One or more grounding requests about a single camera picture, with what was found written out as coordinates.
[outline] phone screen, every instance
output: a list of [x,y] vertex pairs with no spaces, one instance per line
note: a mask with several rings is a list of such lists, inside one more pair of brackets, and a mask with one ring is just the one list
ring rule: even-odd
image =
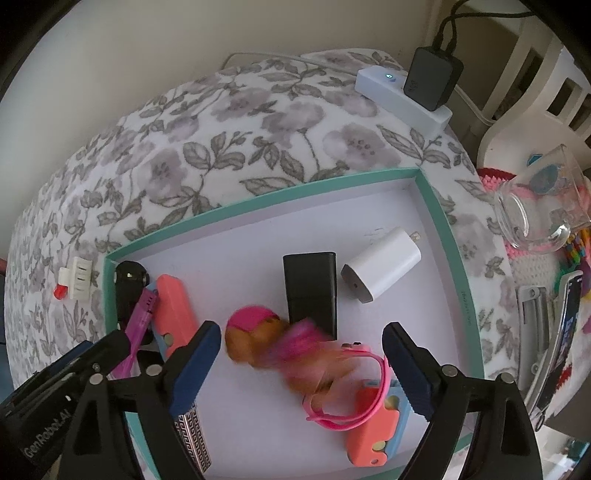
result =
[[564,307],[562,308],[563,317],[558,319],[558,321],[563,323],[563,327],[558,333],[560,335],[558,350],[554,361],[550,365],[544,388],[542,388],[538,403],[536,404],[541,411],[544,411],[550,405],[560,375],[566,364],[570,345],[573,343],[574,331],[577,328],[577,315],[579,314],[582,285],[583,277],[579,276],[572,279],[566,287],[566,297],[564,299]]

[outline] glass cup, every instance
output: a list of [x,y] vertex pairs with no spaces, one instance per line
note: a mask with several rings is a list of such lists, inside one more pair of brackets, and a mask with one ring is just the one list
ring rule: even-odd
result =
[[545,254],[591,225],[591,194],[579,164],[560,145],[495,192],[501,231],[513,247]]

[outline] power strip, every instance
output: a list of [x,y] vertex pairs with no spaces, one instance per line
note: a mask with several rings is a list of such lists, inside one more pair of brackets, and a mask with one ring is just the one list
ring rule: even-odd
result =
[[442,105],[433,112],[419,105],[402,91],[406,76],[398,70],[374,65],[357,73],[355,90],[426,138],[433,138],[443,132],[452,111]]

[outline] red bulb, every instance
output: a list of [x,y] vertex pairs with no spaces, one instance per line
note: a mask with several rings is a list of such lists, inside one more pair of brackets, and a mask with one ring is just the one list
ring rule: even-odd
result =
[[63,300],[66,294],[68,293],[68,287],[65,285],[58,285],[56,289],[53,291],[53,296],[58,300]]

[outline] purple plastic object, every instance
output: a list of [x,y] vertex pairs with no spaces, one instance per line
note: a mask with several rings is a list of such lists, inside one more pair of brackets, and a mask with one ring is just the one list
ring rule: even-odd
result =
[[128,378],[138,353],[142,338],[152,320],[152,313],[158,301],[158,294],[145,288],[135,305],[134,311],[125,329],[125,334],[131,343],[129,356],[112,371],[115,378]]

